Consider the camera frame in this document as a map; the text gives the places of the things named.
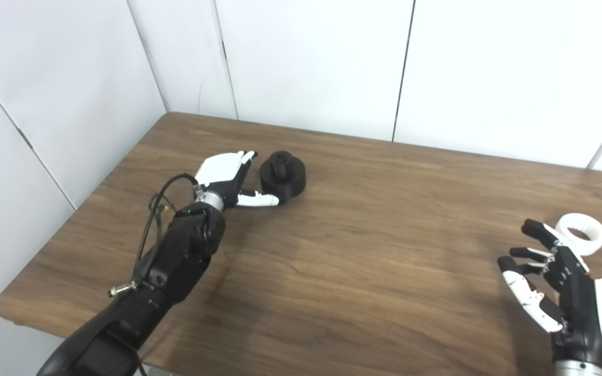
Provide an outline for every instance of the black 3d-printed part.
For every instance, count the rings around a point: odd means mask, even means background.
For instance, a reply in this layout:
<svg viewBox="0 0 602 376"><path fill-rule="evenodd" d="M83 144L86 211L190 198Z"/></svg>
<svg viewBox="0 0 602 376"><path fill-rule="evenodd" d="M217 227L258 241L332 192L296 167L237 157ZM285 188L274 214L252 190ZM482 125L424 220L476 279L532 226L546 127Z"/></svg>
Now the black 3d-printed part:
<svg viewBox="0 0 602 376"><path fill-rule="evenodd" d="M306 166L286 151L277 151L260 167L261 190L277 196L280 204L306 188Z"/></svg>

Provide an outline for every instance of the wooden table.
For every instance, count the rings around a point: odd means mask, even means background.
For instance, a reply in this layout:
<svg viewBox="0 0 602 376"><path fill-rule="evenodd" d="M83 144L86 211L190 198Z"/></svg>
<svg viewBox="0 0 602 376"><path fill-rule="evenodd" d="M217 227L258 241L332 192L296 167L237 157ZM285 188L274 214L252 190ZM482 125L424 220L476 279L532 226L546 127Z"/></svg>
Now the wooden table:
<svg viewBox="0 0 602 376"><path fill-rule="evenodd" d="M553 374L548 336L495 259L538 245L520 233L527 217L602 222L602 172L188 114L132 149L0 295L0 316L75 331L128 280L150 196L241 149L260 153L246 187L280 149L305 162L308 186L282 207L226 212L210 269L144 362L187 376ZM170 197L186 203L187 186ZM602 250L587 262L602 276Z"/></svg>

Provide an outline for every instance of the robotic arm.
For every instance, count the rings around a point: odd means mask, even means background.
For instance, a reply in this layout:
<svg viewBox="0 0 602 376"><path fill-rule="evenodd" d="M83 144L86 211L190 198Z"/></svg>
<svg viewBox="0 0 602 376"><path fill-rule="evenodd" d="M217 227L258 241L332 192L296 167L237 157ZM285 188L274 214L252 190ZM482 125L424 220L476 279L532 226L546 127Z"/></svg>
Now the robotic arm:
<svg viewBox="0 0 602 376"><path fill-rule="evenodd" d="M511 256L535 262L517 265L509 256L497 262L526 313L550 333L557 375L602 376L602 278L592 279L572 243L547 224L526 219L522 233L550 252L511 248ZM559 293L559 305L538 292L525 274L543 276Z"/></svg>
<svg viewBox="0 0 602 376"><path fill-rule="evenodd" d="M196 179L183 176L193 180L196 201L176 211L164 235L136 264L132 281L113 288L112 302L60 344L37 376L136 373L141 364L137 350L210 265L225 231L222 211L236 205L279 203L274 195L241 189L256 155L254 151L215 155L203 162Z"/></svg>

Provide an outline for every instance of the black robotic forearm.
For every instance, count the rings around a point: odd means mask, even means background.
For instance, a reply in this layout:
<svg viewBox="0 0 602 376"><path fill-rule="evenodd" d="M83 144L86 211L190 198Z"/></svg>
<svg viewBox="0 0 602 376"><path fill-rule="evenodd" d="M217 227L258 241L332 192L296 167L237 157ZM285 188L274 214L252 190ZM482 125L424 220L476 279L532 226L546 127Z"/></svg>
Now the black robotic forearm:
<svg viewBox="0 0 602 376"><path fill-rule="evenodd" d="M140 363L137 350L169 309L198 283L224 231L222 213L207 203L196 202L177 211L155 259L148 251L137 264L136 288L116 295L102 312L69 336L37 376L135 374Z"/></svg>

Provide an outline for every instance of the white ring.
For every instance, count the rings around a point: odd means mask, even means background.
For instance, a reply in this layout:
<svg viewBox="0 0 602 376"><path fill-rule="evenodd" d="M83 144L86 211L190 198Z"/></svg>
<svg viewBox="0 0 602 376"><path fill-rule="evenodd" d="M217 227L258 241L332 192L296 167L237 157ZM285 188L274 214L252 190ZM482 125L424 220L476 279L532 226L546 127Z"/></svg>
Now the white ring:
<svg viewBox="0 0 602 376"><path fill-rule="evenodd" d="M602 224L586 214L566 214L559 219L556 229L570 241L578 255L591 255L602 247ZM570 229L581 231L589 240L576 237Z"/></svg>

